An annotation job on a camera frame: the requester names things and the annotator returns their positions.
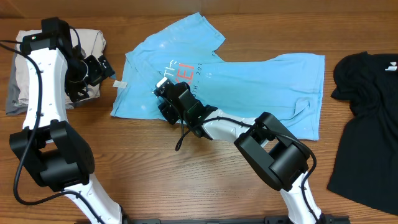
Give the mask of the light blue printed t-shirt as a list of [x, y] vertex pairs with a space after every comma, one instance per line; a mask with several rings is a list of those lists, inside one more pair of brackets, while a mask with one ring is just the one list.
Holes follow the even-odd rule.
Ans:
[[283, 54], [262, 62], [225, 62], [216, 51], [224, 36], [199, 13], [152, 34], [126, 54], [112, 116], [161, 119], [154, 95], [162, 78], [190, 85], [204, 105], [254, 118], [273, 114], [299, 139], [319, 138], [325, 57]]

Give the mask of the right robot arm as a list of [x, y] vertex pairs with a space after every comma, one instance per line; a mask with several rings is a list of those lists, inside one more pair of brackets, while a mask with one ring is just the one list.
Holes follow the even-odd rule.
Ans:
[[159, 81], [154, 95], [163, 102], [162, 116], [182, 126], [182, 138], [193, 133], [198, 138], [233, 143], [259, 178], [280, 192], [288, 208], [291, 223], [325, 223], [316, 205], [308, 178], [316, 165], [308, 159], [316, 157], [273, 114], [263, 112], [257, 118], [241, 118], [223, 110], [203, 105], [186, 82]]

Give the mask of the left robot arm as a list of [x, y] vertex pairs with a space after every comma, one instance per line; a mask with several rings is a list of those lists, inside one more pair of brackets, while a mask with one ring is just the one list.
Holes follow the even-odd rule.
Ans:
[[65, 100], [86, 99], [89, 86], [114, 75], [106, 57], [86, 55], [72, 44], [75, 29], [53, 17], [41, 22], [38, 34], [25, 36], [17, 53], [29, 69], [29, 102], [21, 132], [9, 138], [35, 183], [68, 197], [91, 223], [129, 223], [123, 208], [106, 193], [95, 176], [89, 144], [70, 126]]

